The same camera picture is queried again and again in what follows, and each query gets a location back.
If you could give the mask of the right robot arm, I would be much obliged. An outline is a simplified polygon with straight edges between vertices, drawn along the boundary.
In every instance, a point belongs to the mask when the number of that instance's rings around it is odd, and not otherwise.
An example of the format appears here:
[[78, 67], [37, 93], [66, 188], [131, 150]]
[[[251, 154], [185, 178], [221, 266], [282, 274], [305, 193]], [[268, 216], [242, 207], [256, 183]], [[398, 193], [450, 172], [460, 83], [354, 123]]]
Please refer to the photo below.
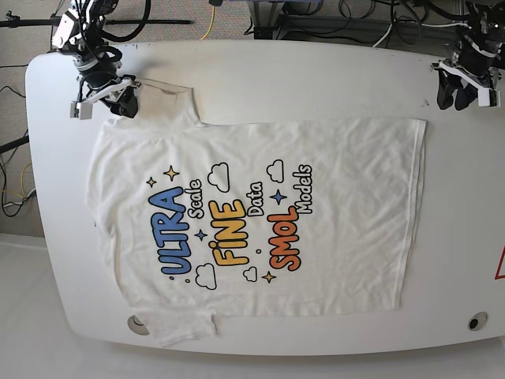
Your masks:
[[77, 99], [70, 105], [70, 117], [89, 120], [93, 105], [104, 104], [112, 114], [134, 118], [138, 112], [136, 77], [120, 75], [122, 52], [110, 45], [116, 37], [103, 31], [106, 16], [116, 1], [72, 1], [59, 21], [51, 45], [70, 56], [79, 73]]

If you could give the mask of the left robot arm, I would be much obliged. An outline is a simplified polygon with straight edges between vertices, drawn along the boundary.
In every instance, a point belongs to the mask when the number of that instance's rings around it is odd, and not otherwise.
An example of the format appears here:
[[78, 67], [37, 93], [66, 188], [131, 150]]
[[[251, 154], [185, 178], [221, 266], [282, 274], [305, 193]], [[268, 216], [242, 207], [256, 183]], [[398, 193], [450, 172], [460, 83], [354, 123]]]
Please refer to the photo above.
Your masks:
[[438, 73], [439, 109], [500, 107], [498, 83], [504, 71], [504, 2], [466, 1], [467, 14], [448, 13], [432, 2], [433, 12], [455, 22], [456, 40], [451, 54], [432, 64]]

